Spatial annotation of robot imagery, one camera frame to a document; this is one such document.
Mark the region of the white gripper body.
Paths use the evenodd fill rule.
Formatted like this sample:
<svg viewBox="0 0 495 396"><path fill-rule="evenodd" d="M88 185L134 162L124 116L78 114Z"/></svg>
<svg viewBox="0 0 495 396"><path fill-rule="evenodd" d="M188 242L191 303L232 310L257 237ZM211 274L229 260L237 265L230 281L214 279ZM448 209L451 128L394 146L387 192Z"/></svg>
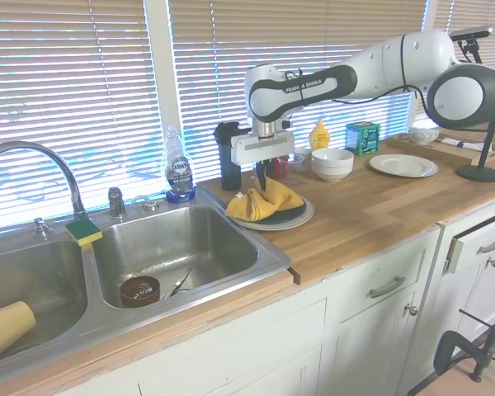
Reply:
<svg viewBox="0 0 495 396"><path fill-rule="evenodd" d="M261 162L293 152L294 135L291 132L278 132L269 139L251 134L231 138L231 161L234 164Z"/></svg>

